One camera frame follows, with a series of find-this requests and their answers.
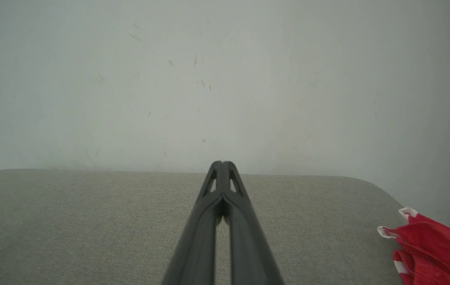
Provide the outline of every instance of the fabric texture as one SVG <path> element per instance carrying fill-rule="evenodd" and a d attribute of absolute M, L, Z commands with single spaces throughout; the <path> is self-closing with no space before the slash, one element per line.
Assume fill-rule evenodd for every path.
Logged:
<path fill-rule="evenodd" d="M 404 249 L 393 255 L 404 285 L 450 285 L 450 228 L 409 207 L 399 213 L 407 225 L 378 232 Z"/>
<path fill-rule="evenodd" d="M 402 284 L 401 206 L 349 177 L 241 175 L 287 285 Z M 0 170 L 0 285 L 158 284 L 205 173 Z M 216 284 L 230 283 L 228 227 Z"/>

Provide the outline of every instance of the wall stain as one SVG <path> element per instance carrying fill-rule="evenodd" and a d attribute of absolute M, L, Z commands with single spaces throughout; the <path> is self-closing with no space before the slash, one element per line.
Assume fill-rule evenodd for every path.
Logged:
<path fill-rule="evenodd" d="M 135 40 L 138 40 L 139 42 L 142 42 L 142 39 L 139 38 L 136 34 L 130 34 L 130 36 L 131 36 L 132 38 L 134 38 Z"/>

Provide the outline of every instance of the black plastic object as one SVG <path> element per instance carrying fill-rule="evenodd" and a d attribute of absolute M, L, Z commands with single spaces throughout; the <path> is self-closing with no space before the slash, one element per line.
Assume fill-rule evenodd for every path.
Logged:
<path fill-rule="evenodd" d="M 216 190 L 211 192 L 214 180 Z M 282 285 L 243 182 L 230 161 L 211 165 L 162 285 L 214 284 L 216 226 L 222 217 L 230 225 L 232 285 Z"/>

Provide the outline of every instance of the red cloth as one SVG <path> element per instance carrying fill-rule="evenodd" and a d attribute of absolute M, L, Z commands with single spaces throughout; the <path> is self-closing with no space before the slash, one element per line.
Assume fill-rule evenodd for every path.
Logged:
<path fill-rule="evenodd" d="M 399 210 L 407 225 L 378 227 L 384 238 L 395 238 L 404 250 L 393 254 L 405 285 L 450 284 L 450 228 L 411 208 Z"/>

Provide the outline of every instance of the scuff mark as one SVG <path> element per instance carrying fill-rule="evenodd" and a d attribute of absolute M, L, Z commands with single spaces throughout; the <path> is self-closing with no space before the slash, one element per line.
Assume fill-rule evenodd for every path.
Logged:
<path fill-rule="evenodd" d="M 290 62 L 290 56 L 292 54 L 292 44 L 293 40 L 290 40 L 290 46 L 288 47 L 288 62 Z"/>
<path fill-rule="evenodd" d="M 138 40 L 139 42 L 142 42 L 142 39 L 139 38 L 136 34 L 130 34 L 130 36 L 131 36 L 132 38 L 134 38 L 135 40 Z"/>
<path fill-rule="evenodd" d="M 230 37 L 232 36 L 233 32 L 235 31 L 235 29 L 237 28 L 237 25 L 239 25 L 239 22 L 242 20 L 243 16 L 240 16 L 239 20 L 237 20 L 237 22 L 235 23 L 234 27 L 232 28 L 232 30 L 230 31 L 230 33 L 227 36 L 227 40 L 230 39 Z"/>
<path fill-rule="evenodd" d="M 93 159 L 91 159 L 91 157 L 89 156 L 89 153 L 87 153 L 87 149 L 86 149 L 86 156 L 87 156 L 87 158 L 89 159 L 89 161 L 91 161 L 91 163 L 93 164 L 93 166 L 96 167 L 95 162 L 93 161 Z"/>

